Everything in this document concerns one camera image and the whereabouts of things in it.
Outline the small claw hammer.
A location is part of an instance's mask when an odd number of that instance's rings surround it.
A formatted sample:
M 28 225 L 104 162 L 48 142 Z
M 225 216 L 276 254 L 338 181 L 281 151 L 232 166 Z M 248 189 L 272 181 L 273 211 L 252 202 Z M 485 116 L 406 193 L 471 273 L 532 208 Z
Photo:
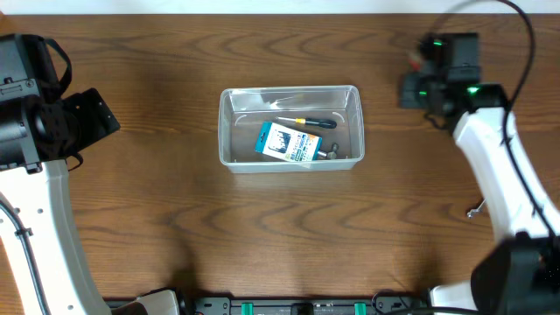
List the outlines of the small claw hammer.
M 338 149 L 339 149 L 339 146 L 336 143 L 334 143 L 329 151 L 319 150 L 317 152 L 317 158 L 318 159 L 325 159 L 325 160 L 334 160 L 338 156 L 338 154 L 337 154 Z

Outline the black handled screwdriver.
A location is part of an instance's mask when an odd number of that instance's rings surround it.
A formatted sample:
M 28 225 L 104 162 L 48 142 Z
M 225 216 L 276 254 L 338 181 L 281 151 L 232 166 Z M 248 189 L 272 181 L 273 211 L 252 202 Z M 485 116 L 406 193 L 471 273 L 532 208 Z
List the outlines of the black handled screwdriver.
M 277 123 L 282 125 L 302 125 L 302 126 L 312 126 L 321 129 L 333 130 L 336 129 L 338 124 L 334 120 L 329 119 L 316 119 L 316 118 L 290 118 L 290 117 L 280 117 L 275 118 Z

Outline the silver wrench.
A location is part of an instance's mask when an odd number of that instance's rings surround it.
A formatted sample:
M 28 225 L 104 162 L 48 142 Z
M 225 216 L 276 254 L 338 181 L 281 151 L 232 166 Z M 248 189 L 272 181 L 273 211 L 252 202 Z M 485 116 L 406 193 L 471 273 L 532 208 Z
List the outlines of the silver wrench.
M 481 214 L 484 210 L 485 204 L 486 204 L 486 200 L 482 199 L 475 207 L 471 208 L 470 210 L 467 210 L 466 213 L 465 213 L 465 216 L 468 219 L 471 219 L 475 215 Z

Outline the clear plastic container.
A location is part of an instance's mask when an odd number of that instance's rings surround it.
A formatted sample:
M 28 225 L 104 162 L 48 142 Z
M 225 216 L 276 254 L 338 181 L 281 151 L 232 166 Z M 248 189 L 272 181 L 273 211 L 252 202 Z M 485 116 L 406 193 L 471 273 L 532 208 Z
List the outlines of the clear plastic container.
M 263 123 L 277 123 L 277 116 L 334 120 L 336 129 L 284 126 L 322 137 L 320 151 L 337 144 L 337 158 L 285 162 L 256 152 Z M 226 89 L 220 97 L 218 131 L 220 161 L 233 173 L 349 170 L 365 156 L 361 99 L 351 85 Z

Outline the blue white screwdriver set box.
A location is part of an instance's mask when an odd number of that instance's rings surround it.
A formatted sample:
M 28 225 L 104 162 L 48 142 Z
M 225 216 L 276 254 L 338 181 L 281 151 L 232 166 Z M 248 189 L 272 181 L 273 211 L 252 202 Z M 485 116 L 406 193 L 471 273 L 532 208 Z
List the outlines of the blue white screwdriver set box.
M 317 157 L 321 144 L 321 136 L 275 122 L 264 122 L 255 144 L 255 151 L 285 162 L 309 162 Z

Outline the red handled pliers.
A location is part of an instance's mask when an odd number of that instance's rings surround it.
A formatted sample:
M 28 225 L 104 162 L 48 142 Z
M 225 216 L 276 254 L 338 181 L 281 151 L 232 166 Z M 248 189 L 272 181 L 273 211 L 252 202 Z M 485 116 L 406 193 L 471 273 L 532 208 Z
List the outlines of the red handled pliers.
M 408 62 L 416 72 L 420 71 L 424 65 L 424 58 L 418 51 L 408 52 Z

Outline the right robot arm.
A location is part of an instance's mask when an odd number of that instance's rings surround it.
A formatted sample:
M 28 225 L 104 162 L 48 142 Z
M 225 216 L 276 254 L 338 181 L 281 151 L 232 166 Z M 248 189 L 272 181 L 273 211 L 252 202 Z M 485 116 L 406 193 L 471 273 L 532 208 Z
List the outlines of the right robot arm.
M 436 314 L 559 312 L 559 212 L 523 149 L 500 84 L 483 83 L 475 33 L 428 33 L 410 57 L 400 105 L 443 119 L 477 180 L 495 248 L 462 283 L 429 293 Z

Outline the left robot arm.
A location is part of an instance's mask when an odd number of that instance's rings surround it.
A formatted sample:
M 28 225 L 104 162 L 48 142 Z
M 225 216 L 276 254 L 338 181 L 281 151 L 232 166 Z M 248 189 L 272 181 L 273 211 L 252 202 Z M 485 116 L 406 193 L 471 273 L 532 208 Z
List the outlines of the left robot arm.
M 66 70 L 58 76 L 55 51 Z M 108 314 L 69 198 L 69 158 L 120 128 L 100 93 L 65 97 L 68 56 L 51 38 L 1 38 L 1 240 L 27 314 Z

